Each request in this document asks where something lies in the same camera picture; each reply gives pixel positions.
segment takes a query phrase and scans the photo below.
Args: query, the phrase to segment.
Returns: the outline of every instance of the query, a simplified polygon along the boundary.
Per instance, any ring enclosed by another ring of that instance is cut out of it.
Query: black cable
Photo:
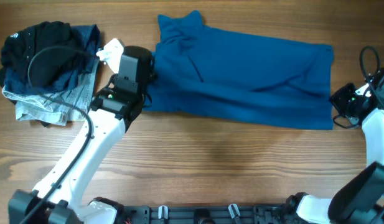
[[[48,193],[45,195],[45,197],[43,197],[38,203],[37,205],[35,205],[35,207],[24,217],[24,219],[20,222],[20,224],[26,224],[27,221],[33,217],[33,215],[35,215],[35,213],[38,211],[38,209],[41,208],[41,206],[43,206],[43,204],[48,201],[48,198],[53,194],[53,192],[60,186],[60,184],[62,183],[63,179],[66,177],[66,175],[70,172],[70,170],[72,169],[72,167],[75,165],[75,163],[78,161],[78,159],[81,157],[82,153],[84,152],[85,148],[87,147],[90,139],[91,139],[91,136],[92,136],[92,127],[93,127],[93,123],[92,123],[92,120],[91,118],[89,117],[89,115],[84,112],[83,110],[81,110],[80,108],[70,104],[70,103],[66,103],[62,100],[57,100],[57,99],[53,99],[49,96],[45,96],[43,95],[40,91],[38,91],[36,88],[34,88],[32,86],[32,83],[31,83],[31,79],[30,79],[30,73],[31,73],[31,67],[32,67],[32,64],[33,62],[35,61],[35,59],[40,56],[43,52],[46,52],[48,50],[52,50],[52,49],[64,49],[64,50],[72,50],[76,53],[79,53],[79,54],[82,54],[84,56],[87,56],[87,57],[93,57],[93,58],[96,58],[94,55],[92,54],[89,54],[87,52],[84,52],[82,50],[77,50],[77,49],[74,49],[74,48],[71,48],[71,47],[66,47],[66,46],[52,46],[52,47],[46,47],[44,49],[42,49],[40,52],[36,53],[34,55],[34,57],[31,59],[30,61],[30,64],[29,64],[29,68],[27,69],[27,79],[28,79],[28,82],[29,82],[29,85],[30,87],[41,97],[43,97],[44,99],[46,100],[49,100],[51,102],[54,102],[54,103],[58,103],[58,104],[61,104],[61,105],[64,105],[64,106],[67,106],[73,110],[77,110],[78,112],[80,112],[82,115],[84,115],[86,121],[88,122],[88,134],[87,134],[87,137],[85,138],[85,141],[80,149],[80,151],[77,153],[77,155],[74,157],[73,161],[68,165],[68,167],[65,169],[65,171],[63,172],[63,174],[58,178],[58,180],[56,181],[56,183],[54,183],[54,185],[51,187],[51,189],[48,191]]]
[[[112,84],[112,82],[115,80],[115,78],[117,77],[118,74],[112,74],[110,76],[110,79],[109,79],[109,82],[102,88],[102,89],[107,89],[109,88],[110,84]]]
[[[359,56],[360,69],[361,69],[361,71],[363,73],[363,76],[365,77],[365,81],[368,83],[368,85],[370,87],[371,93],[375,96],[375,98],[377,99],[377,101],[380,104],[381,108],[384,110],[384,100],[381,99],[378,96],[377,91],[374,89],[374,86],[371,83],[369,76],[367,75],[367,72],[366,72],[366,69],[365,69],[365,65],[364,65],[364,62],[363,62],[363,55],[364,55],[365,51],[368,50],[368,49],[371,50],[374,53],[374,55],[376,56],[376,61],[377,61],[377,67],[376,67],[376,70],[375,70],[375,72],[373,74],[376,74],[380,70],[380,58],[378,56],[378,53],[377,53],[376,49],[374,47],[372,47],[372,46],[366,46],[360,52],[360,56]]]
[[[343,118],[343,116],[341,116],[341,115],[339,115],[339,114],[338,114],[338,115],[335,115],[335,116],[333,117],[333,123],[336,124],[337,126],[340,126],[341,128],[344,128],[344,129],[351,129],[351,128],[356,128],[357,126],[359,126],[359,124],[351,124],[350,126],[344,126],[344,125],[342,125],[342,124],[336,122],[336,119],[338,119],[338,118]]]

